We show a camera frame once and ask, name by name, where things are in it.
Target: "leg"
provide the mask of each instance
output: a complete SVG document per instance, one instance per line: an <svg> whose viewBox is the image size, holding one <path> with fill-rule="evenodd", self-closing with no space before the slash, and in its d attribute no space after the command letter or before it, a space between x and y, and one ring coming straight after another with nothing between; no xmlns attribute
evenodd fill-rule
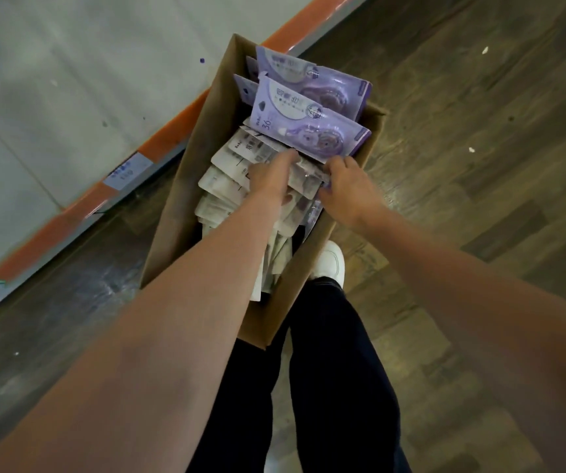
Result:
<svg viewBox="0 0 566 473"><path fill-rule="evenodd" d="M272 389L279 377L284 325L264 352L237 340L188 473L263 473L272 439Z"/></svg>
<svg viewBox="0 0 566 473"><path fill-rule="evenodd" d="M395 392L342 288L326 277L308 282L289 320L303 470L409 472Z"/></svg>

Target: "brown cardboard box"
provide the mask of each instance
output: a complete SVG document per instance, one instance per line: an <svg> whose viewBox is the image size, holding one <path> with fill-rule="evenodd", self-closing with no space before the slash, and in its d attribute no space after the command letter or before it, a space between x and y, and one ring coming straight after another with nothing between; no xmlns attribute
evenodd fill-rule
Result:
<svg viewBox="0 0 566 473"><path fill-rule="evenodd" d="M194 214L202 196L198 181L210 165L213 154L228 142L241 121L250 115L250 107L240 101L237 85L232 77L237 73L247 78L247 55L255 56L255 43L234 34L219 65L173 181L145 262L141 287L149 284L176 258L199 241L198 223ZM355 155L360 166L366 164L380 136L383 122L383 111L368 105L359 123L370 129L373 134ZM287 264L270 300L265 304L250 302L248 305L239 332L240 339L259 348L265 348L271 343L309 277L314 262L331 235L334 225L334 220L326 212L320 215L310 236Z"/></svg>

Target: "forearm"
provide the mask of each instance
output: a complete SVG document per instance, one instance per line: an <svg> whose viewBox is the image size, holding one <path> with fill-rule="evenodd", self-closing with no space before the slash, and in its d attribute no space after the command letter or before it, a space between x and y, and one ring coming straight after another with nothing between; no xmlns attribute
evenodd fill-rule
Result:
<svg viewBox="0 0 566 473"><path fill-rule="evenodd" d="M125 309L0 445L0 471L182 471L280 199L250 195Z"/></svg>
<svg viewBox="0 0 566 473"><path fill-rule="evenodd" d="M433 240L388 209L360 231L542 455L566 469L566 302Z"/></svg>

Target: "wooden floor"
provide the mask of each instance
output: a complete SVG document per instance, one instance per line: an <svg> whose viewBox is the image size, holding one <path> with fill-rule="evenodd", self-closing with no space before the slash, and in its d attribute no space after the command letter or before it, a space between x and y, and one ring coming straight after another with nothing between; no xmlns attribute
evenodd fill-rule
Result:
<svg viewBox="0 0 566 473"><path fill-rule="evenodd" d="M367 170L390 206L566 298L566 0L370 0L305 57L369 79L389 111ZM0 305L0 439L135 294L174 169ZM545 471L385 259L342 228L333 239L414 471ZM289 352L268 471L300 471Z"/></svg>

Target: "white sneaker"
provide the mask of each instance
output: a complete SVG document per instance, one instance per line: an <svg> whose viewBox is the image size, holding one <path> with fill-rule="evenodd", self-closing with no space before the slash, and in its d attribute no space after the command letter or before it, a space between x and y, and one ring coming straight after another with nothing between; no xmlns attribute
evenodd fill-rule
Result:
<svg viewBox="0 0 566 473"><path fill-rule="evenodd" d="M340 246L334 241L326 242L311 271L310 279L319 277L334 279L344 288L344 255Z"/></svg>

